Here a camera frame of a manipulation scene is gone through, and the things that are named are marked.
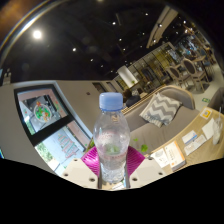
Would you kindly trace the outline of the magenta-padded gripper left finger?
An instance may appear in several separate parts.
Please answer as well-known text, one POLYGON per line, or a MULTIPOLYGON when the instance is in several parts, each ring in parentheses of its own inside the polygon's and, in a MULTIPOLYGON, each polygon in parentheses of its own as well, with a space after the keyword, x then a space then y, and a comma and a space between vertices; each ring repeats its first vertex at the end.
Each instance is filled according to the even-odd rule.
POLYGON ((81 158, 73 158, 61 177, 84 188, 97 189, 100 162, 95 147, 81 158))

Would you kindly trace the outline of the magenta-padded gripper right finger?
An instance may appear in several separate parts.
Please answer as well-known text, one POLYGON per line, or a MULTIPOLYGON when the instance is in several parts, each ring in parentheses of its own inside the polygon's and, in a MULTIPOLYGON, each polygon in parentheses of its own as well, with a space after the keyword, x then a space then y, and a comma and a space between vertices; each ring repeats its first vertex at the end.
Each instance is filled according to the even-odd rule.
POLYGON ((154 158, 144 157, 133 147, 128 148, 126 171, 130 189, 143 187, 166 176, 154 158))

